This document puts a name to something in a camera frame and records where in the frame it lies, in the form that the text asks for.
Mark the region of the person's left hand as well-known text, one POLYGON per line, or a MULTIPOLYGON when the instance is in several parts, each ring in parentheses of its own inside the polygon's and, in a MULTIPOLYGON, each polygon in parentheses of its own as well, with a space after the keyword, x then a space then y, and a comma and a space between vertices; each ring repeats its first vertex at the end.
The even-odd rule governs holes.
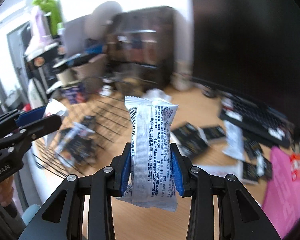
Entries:
POLYGON ((13 200, 13 181, 14 176, 10 176, 0 183, 0 205, 2 207, 9 206, 13 200))

